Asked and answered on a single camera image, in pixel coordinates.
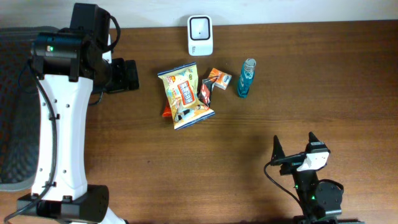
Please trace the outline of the blue mouthwash bottle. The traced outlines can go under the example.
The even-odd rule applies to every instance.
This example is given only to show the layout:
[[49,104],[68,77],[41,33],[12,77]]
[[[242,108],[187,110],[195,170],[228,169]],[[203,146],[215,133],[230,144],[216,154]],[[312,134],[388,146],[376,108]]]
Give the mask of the blue mouthwash bottle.
[[241,74],[238,82],[238,96],[240,98],[247,98],[250,86],[255,76],[256,60],[254,58],[248,58],[242,66]]

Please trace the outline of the grey plastic basket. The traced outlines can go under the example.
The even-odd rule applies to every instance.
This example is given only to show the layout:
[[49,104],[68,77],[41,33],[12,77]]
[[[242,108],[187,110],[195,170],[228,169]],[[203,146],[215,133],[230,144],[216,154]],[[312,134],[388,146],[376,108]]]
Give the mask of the grey plastic basket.
[[55,27],[1,29],[1,191],[31,188],[37,172],[40,134],[38,90],[27,64],[31,44]]

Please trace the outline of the small orange tissue pack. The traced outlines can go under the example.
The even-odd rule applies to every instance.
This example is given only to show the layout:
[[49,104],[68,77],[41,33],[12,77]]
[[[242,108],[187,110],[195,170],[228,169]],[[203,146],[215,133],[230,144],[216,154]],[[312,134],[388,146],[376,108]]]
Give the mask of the small orange tissue pack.
[[230,74],[222,72],[216,68],[211,70],[208,78],[213,79],[215,81],[215,86],[223,90],[227,89],[230,81],[232,80],[232,76]]

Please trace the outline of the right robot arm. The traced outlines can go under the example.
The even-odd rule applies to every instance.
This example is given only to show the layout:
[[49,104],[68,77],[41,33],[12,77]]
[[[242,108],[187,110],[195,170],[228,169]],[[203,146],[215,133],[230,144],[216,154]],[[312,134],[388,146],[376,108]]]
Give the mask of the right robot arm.
[[[319,179],[317,172],[327,165],[330,150],[312,132],[303,152],[286,156],[277,136],[273,137],[271,160],[264,166],[264,174],[277,187],[299,204],[303,215],[293,217],[294,223],[360,223],[359,220],[340,220],[344,186],[330,179]],[[291,175],[296,195],[278,184],[268,173],[269,166],[279,166],[280,175]]]

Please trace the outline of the red candy bag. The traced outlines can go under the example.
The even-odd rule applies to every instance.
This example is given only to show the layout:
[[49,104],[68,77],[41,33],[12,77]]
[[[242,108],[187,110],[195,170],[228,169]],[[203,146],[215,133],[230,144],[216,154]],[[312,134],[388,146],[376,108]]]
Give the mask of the red candy bag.
[[170,103],[169,103],[169,102],[166,102],[166,104],[165,104],[165,108],[164,108],[164,111],[163,111],[163,113],[162,113],[162,117],[163,117],[163,118],[172,117],[172,111],[171,111]]

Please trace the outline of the yellow snack bag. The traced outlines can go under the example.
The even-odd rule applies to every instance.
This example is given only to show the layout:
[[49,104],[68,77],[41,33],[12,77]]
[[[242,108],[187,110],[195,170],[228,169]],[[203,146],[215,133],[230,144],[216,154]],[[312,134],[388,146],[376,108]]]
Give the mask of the yellow snack bag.
[[163,81],[175,130],[189,127],[215,115],[209,106],[198,99],[196,62],[160,72],[157,76]]

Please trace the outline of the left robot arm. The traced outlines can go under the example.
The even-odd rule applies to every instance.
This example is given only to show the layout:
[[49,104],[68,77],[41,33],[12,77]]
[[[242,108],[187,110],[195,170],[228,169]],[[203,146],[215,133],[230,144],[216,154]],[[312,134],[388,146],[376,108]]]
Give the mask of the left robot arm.
[[42,32],[28,66],[40,100],[37,172],[17,215],[59,223],[122,223],[109,207],[105,185],[87,182],[84,162],[90,96],[139,88],[136,63],[113,58],[109,28],[117,20],[96,4],[76,3],[71,23]]

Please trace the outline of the black red snack wrapper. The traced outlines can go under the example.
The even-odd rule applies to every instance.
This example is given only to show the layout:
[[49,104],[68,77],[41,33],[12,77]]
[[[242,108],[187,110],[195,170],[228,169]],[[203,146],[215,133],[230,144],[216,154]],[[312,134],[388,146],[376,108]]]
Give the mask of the black red snack wrapper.
[[218,76],[203,79],[201,88],[198,92],[198,99],[208,107],[210,107],[211,104],[211,94],[217,79]]

